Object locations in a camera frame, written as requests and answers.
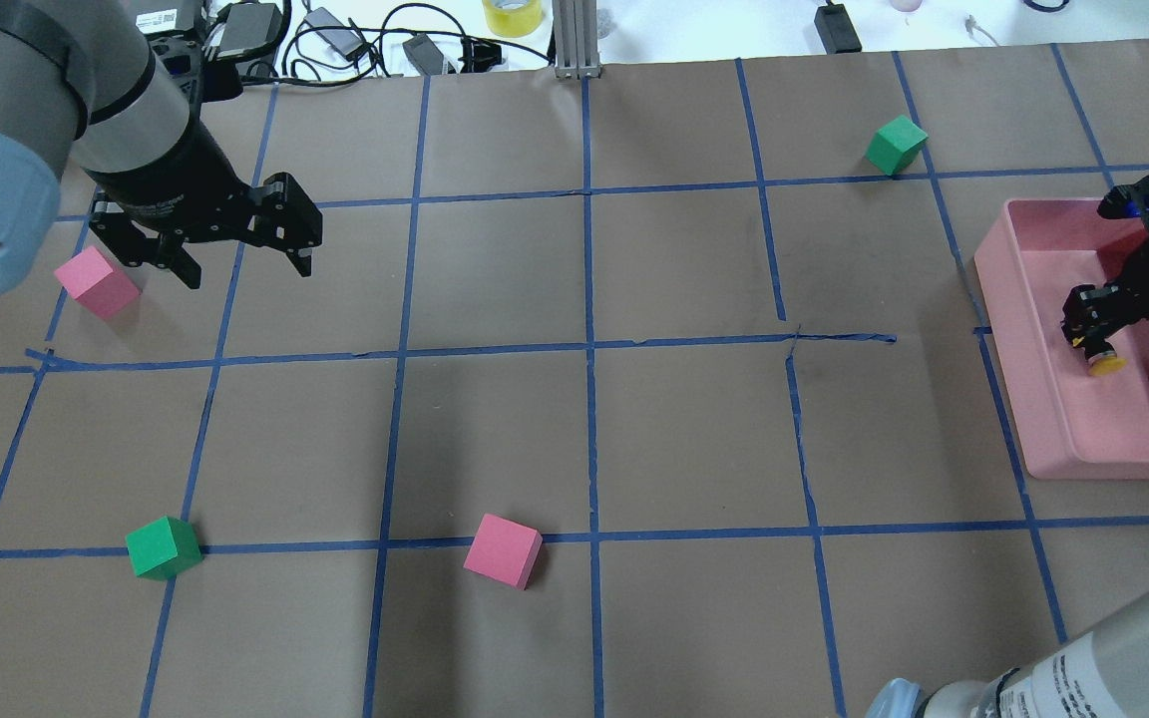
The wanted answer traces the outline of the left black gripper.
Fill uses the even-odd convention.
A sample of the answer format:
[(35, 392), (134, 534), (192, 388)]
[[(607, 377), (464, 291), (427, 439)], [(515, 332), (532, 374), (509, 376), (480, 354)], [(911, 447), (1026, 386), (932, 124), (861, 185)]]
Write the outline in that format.
[(323, 217), (287, 172), (247, 183), (198, 117), (162, 159), (119, 173), (93, 173), (90, 227), (123, 262), (146, 262), (199, 289), (201, 267), (186, 242), (236, 240), (282, 250), (301, 277), (313, 275)]

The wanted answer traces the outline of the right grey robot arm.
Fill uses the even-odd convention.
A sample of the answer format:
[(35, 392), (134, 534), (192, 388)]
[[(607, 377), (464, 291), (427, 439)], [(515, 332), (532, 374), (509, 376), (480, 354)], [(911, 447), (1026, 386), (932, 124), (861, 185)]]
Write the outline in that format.
[[(1149, 176), (1009, 200), (974, 262), (1027, 473), (1149, 481)], [(994, 680), (893, 680), (867, 715), (1149, 717), (1149, 590)]]

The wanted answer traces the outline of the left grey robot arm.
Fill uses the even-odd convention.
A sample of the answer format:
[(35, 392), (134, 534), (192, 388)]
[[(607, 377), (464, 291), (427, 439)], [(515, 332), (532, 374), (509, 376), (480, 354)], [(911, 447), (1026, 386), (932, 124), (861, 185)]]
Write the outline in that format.
[(191, 289), (195, 242), (278, 250), (302, 277), (323, 240), (319, 209), (290, 173), (242, 182), (201, 105), (241, 94), (238, 64), (272, 54), (282, 17), (214, 49), (200, 1), (0, 1), (0, 294), (31, 272), (74, 164), (97, 184), (90, 225), (126, 267)]

